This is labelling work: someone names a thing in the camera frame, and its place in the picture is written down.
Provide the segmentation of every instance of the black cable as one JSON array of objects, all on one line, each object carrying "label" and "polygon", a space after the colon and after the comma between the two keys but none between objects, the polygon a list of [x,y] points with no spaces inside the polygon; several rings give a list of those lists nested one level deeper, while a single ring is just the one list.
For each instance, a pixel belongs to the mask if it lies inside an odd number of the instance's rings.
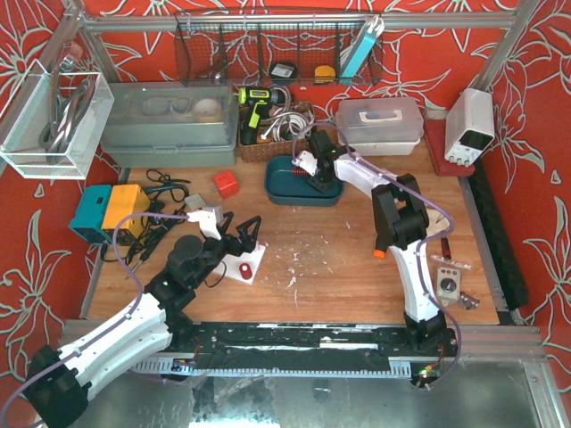
[{"label": "black cable", "polygon": [[[146,171],[146,177],[149,181],[153,181],[155,183],[161,183],[162,186],[155,187],[155,188],[146,188],[147,196],[150,196],[149,199],[151,204],[149,206],[149,210],[152,213],[161,213],[162,209],[165,206],[165,203],[162,201],[157,201],[159,195],[164,192],[170,192],[170,197],[174,202],[183,202],[184,199],[190,194],[188,189],[185,186],[185,183],[190,183],[189,180],[185,180],[183,178],[172,178],[169,174],[163,174],[158,169],[148,169]],[[179,190],[183,193],[183,198],[179,199],[174,194],[175,190]],[[185,213],[186,205],[183,205],[175,210],[173,214],[175,215],[182,215]],[[133,243],[129,245],[127,254],[122,258],[125,263],[128,265],[131,264],[135,256],[139,253],[139,261],[141,263],[145,262],[159,242],[164,238],[164,236],[175,226],[181,223],[184,223],[184,219],[178,218],[141,218],[141,226],[143,227],[143,231],[141,234],[134,238]],[[106,259],[105,253],[107,252],[108,244],[104,243],[101,249],[101,260],[105,262],[114,262],[117,259]]]},{"label": "black cable", "polygon": [[[188,192],[188,189],[184,185],[190,184],[190,180],[185,180],[184,178],[173,178],[170,174],[163,174],[158,169],[154,168],[148,169],[145,174],[149,181],[162,184],[160,187],[147,189],[147,195],[156,193],[153,198],[151,198],[151,202],[156,201],[161,193],[167,191],[170,192],[170,197],[174,202],[183,202],[185,198],[190,195],[190,192]],[[182,191],[183,197],[177,198],[174,193],[175,190]]]},{"label": "black cable", "polygon": [[219,278],[219,280],[214,283],[213,285],[208,285],[208,283],[206,282],[206,280],[204,280],[204,285],[206,285],[208,288],[214,288],[216,285],[220,284],[220,282],[224,279],[224,276],[226,276],[226,271],[228,270],[228,266],[226,265],[226,263],[224,262],[224,260],[221,260],[220,263],[222,263],[224,265],[224,272],[222,272],[222,276]]}]

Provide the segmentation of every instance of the white container lid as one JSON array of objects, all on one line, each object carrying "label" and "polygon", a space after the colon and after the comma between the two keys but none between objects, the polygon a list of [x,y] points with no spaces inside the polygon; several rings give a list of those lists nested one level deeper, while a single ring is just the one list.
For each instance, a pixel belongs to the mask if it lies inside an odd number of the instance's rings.
[{"label": "white container lid", "polygon": [[335,115],[349,143],[413,142],[424,121],[414,98],[344,100]]}]

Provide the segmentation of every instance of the white cable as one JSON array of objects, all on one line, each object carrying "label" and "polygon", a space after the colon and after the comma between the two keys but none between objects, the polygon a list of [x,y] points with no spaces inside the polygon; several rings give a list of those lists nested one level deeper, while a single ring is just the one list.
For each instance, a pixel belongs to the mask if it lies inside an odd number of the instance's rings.
[{"label": "white cable", "polygon": [[311,111],[309,111],[310,116],[308,118],[297,111],[290,111],[292,107],[292,95],[289,92],[287,86],[274,85],[273,87],[284,94],[284,105],[276,109],[272,117],[264,120],[265,122],[270,122],[270,125],[269,128],[264,131],[261,137],[263,139],[267,139],[271,133],[272,141],[283,141],[284,138],[281,136],[281,131],[285,124],[287,124],[287,130],[289,133],[294,136],[302,128],[305,128],[309,124],[313,123],[315,118]]}]

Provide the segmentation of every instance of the orange cap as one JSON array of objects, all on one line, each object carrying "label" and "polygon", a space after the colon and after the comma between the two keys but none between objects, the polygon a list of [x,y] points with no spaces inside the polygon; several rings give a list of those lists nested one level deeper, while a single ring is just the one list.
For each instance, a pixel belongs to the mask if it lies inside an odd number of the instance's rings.
[{"label": "orange cap", "polygon": [[375,256],[375,259],[384,259],[385,255],[386,255],[386,253],[384,251],[381,251],[381,250],[374,250],[373,251],[373,256]]}]

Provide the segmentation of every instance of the red cube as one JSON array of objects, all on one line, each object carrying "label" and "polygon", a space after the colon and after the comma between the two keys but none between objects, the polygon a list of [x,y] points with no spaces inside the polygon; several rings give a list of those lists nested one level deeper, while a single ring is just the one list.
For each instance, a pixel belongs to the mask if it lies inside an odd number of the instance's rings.
[{"label": "red cube", "polygon": [[214,176],[214,184],[218,187],[222,199],[229,198],[240,191],[238,182],[230,171],[224,171]]}]

